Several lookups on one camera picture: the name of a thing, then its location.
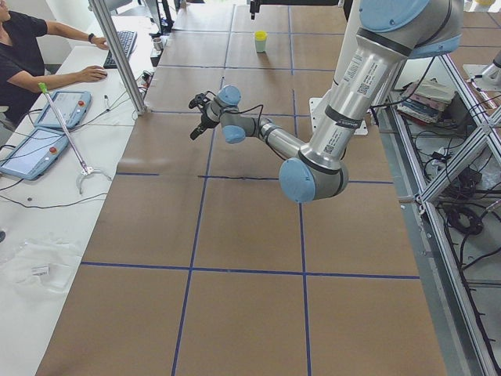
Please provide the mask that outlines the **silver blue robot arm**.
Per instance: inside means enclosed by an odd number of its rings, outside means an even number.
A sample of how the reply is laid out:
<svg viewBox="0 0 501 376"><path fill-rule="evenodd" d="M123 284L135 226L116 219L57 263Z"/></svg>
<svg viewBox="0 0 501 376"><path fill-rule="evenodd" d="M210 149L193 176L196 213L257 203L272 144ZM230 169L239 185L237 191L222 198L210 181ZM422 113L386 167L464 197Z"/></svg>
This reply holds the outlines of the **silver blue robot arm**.
<svg viewBox="0 0 501 376"><path fill-rule="evenodd" d="M260 12L260 8L263 5L292 5L292 6L340 6L343 11L345 18L349 18L351 8L353 5L352 0L250 0L250 16L251 19L255 19L255 15Z"/></svg>
<svg viewBox="0 0 501 376"><path fill-rule="evenodd" d="M190 137L221 126L230 144L258 138L284 157L279 183L290 200L337 196L348 183L341 156L390 73L409 59L454 51L462 27L461 1L354 1L333 84L316 107L318 124L308 142L266 117L244 115L240 91L232 85L212 99L200 93L190 101L189 108L201 112Z"/></svg>

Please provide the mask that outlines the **person's hand on mouse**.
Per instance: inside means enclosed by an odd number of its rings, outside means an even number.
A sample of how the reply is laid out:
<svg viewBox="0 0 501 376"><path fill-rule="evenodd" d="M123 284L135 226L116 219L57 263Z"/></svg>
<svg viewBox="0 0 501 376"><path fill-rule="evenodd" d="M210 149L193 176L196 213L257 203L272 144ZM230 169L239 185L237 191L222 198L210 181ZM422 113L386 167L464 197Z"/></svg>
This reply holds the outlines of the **person's hand on mouse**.
<svg viewBox="0 0 501 376"><path fill-rule="evenodd" d="M100 66L89 66L76 73L77 82L97 82L107 78L107 72Z"/></svg>

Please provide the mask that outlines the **person's hand at desk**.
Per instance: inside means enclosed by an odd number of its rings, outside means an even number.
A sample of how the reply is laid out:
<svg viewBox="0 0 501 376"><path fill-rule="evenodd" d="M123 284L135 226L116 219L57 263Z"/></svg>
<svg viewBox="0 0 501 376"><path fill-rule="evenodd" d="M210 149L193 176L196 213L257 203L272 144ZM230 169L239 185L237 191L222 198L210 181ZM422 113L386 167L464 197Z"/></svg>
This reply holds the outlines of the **person's hand at desk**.
<svg viewBox="0 0 501 376"><path fill-rule="evenodd" d="M92 44L98 47L101 50L108 50L109 46L107 44L107 41L104 37L96 37L94 36L92 38Z"/></svg>

